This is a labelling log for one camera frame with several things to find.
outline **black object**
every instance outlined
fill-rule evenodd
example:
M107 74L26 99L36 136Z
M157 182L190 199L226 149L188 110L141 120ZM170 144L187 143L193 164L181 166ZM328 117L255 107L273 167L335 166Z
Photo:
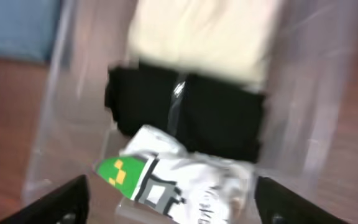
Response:
M266 177L258 179L255 200L263 224L346 224Z
M86 176L81 175L0 224L85 224L89 200Z
M142 125L149 124L173 133L191 152L256 162L264 96L188 74L178 106L172 104L172 93L181 76L145 63L138 69L110 70L105 105L111 108L120 132L133 136ZM172 109L180 110L175 113L176 132L168 128Z

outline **white square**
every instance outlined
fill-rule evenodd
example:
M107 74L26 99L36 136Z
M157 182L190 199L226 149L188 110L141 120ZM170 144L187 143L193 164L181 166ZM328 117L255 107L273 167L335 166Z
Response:
M165 187L153 185L152 189L150 190L149 196L147 196L147 200L154 204L157 204L164 191Z

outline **plastic container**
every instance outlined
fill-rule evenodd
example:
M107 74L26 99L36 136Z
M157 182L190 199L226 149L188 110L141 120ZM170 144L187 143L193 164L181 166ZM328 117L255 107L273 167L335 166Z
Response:
M272 177L313 200L357 49L358 1L287 3L272 52L264 146L256 167L258 175ZM117 155L127 141L115 130L103 101L107 67L124 58L135 4L64 1L22 192L25 205L77 175L88 174L90 223L114 223L119 216L130 218L126 223L158 223L161 218L121 201L120 193L92 168L96 161ZM252 200L239 222L260 222Z

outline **folded clothing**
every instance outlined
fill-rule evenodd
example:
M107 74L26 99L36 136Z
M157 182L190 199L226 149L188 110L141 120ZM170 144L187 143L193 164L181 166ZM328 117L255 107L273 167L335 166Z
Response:
M105 105L118 129L133 136L142 125L167 131L178 72L147 64L109 71ZM264 96L189 74L179 108L176 138L188 151L256 162Z
M161 130L143 126L97 173L125 197L179 224L231 223L234 209L244 207L254 168L246 162L223 168L198 157Z
M263 86L283 0L139 0L132 58Z

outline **wooden floor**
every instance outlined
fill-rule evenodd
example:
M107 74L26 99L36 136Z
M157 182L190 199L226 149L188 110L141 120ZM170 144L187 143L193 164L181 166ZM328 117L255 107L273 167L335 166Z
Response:
M0 219L21 206L46 76L43 66L0 60ZM358 224L358 66L347 86L316 202Z

